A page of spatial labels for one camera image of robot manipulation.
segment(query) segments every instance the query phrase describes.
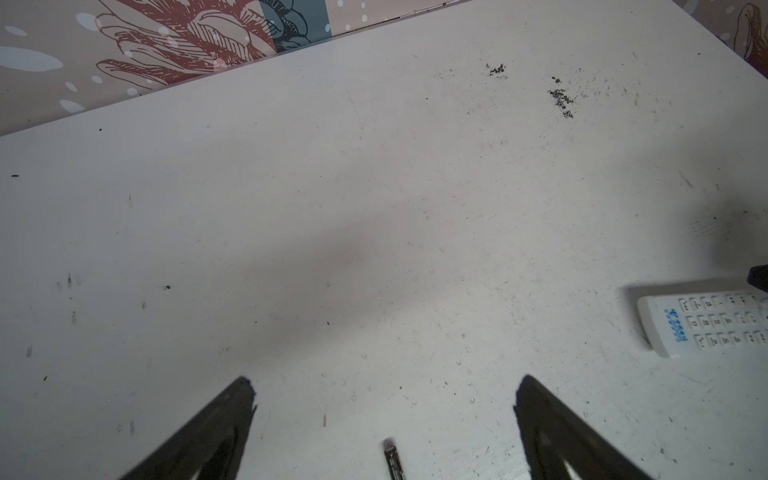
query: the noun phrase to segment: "remote control button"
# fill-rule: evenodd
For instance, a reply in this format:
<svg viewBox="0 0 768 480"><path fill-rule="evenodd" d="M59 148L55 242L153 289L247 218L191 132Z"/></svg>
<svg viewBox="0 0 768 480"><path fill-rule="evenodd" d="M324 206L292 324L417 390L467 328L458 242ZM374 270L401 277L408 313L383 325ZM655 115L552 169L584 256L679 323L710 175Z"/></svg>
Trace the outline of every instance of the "remote control button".
<svg viewBox="0 0 768 480"><path fill-rule="evenodd" d="M704 335L694 335L694 340L696 340L699 350L706 350L710 347L707 343L707 339L704 338Z"/></svg>
<svg viewBox="0 0 768 480"><path fill-rule="evenodd" d="M720 320L723 321L723 325L730 328L734 325L736 325L736 322L733 321L733 316L729 313L721 313L720 314Z"/></svg>
<svg viewBox="0 0 768 480"><path fill-rule="evenodd" d="M690 329L692 329L694 332L697 332L701 330L701 324L699 324L696 319L694 319L692 316L685 317L685 320L688 321L688 326Z"/></svg>
<svg viewBox="0 0 768 480"><path fill-rule="evenodd" d="M720 341L721 346L730 346L730 336L727 333L718 333L717 339Z"/></svg>

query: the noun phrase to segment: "red flower illustration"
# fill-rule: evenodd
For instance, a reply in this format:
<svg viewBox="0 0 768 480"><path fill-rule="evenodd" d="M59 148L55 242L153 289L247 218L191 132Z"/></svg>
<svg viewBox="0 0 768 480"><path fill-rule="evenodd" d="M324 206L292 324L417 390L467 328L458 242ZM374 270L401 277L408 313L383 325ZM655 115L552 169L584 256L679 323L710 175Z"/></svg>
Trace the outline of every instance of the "red flower illustration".
<svg viewBox="0 0 768 480"><path fill-rule="evenodd" d="M127 57L99 70L157 88L307 45L293 0L100 0L102 34Z"/></svg>

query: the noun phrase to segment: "wall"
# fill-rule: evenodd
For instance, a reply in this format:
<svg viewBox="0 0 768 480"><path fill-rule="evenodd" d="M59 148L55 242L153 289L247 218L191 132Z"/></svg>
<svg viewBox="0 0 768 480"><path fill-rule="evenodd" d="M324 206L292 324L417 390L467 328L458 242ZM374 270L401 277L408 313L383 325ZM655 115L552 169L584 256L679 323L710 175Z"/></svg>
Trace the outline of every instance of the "wall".
<svg viewBox="0 0 768 480"><path fill-rule="evenodd" d="M0 134L146 94L442 3L3 2L0 109L4 114L0 117Z"/></svg>

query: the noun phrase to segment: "dirt spot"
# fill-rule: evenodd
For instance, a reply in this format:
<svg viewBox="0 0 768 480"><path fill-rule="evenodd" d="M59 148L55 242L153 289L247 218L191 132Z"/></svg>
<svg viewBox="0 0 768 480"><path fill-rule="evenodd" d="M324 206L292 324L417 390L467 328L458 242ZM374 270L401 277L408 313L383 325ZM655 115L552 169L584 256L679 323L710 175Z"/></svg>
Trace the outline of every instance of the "dirt spot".
<svg viewBox="0 0 768 480"><path fill-rule="evenodd" d="M571 110L569 109L568 105L574 103L574 99L568 97L565 94L565 90L562 88L556 88L554 90L550 90L549 94L554 98L554 104L557 105L560 110L563 112L563 117L566 118L573 118L574 115L571 113Z"/></svg>
<svg viewBox="0 0 768 480"><path fill-rule="evenodd" d="M491 65L485 64L485 67L486 67L486 68L491 68ZM496 74L500 74L500 73L503 73L503 72L504 72L504 70L506 70L506 69L507 69L507 68L506 68L506 67L504 66L504 64L502 63L501 65L499 65L499 66L498 66L498 67L496 67L496 68L491 68L491 71L488 73L488 76L489 76L489 77L491 77L492 75L496 75Z"/></svg>

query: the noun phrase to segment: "white remote control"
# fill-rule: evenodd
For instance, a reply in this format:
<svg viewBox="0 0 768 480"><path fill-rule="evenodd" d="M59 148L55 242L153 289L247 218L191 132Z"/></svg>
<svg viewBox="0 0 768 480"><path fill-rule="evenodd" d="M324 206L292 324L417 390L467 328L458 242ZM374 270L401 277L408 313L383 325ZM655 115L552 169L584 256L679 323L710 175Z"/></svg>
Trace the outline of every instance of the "white remote control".
<svg viewBox="0 0 768 480"><path fill-rule="evenodd" d="M644 296L640 320L663 357L768 349L768 294L757 289Z"/></svg>

